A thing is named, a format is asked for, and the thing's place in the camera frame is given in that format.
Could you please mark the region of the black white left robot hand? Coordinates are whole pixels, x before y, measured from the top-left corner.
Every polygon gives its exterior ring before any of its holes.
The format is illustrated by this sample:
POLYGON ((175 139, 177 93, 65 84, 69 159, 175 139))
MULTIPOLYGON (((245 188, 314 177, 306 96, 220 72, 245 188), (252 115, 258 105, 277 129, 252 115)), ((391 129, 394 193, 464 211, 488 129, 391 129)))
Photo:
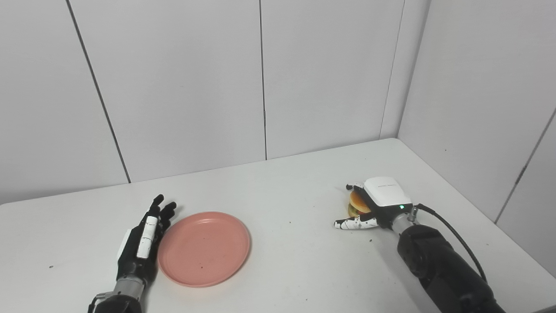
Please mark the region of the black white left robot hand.
POLYGON ((177 204, 175 202, 170 202, 161 209, 160 204, 163 201, 164 196, 162 194, 155 197, 149 210, 147 210, 139 224, 131 229, 127 242, 125 243, 117 261, 117 280, 125 276, 134 275, 143 280, 146 285, 149 285, 154 281, 157 273, 157 256, 159 246, 165 232, 171 225, 171 218, 175 216, 175 209, 177 208, 177 204), (149 249, 149 256, 141 258, 137 257, 137 252, 147 218, 149 218, 149 216, 157 218, 157 222, 155 223, 156 228, 154 230, 152 243, 149 249))

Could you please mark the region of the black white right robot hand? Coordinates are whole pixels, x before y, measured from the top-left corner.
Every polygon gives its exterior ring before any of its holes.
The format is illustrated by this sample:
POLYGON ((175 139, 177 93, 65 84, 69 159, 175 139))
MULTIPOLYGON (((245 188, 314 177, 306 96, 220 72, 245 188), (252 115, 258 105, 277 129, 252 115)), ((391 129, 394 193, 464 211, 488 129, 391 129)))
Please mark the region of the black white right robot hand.
POLYGON ((378 176, 362 183, 347 184, 349 218, 336 220, 341 230, 383 228, 399 233, 411 225, 411 198, 393 177, 378 176))

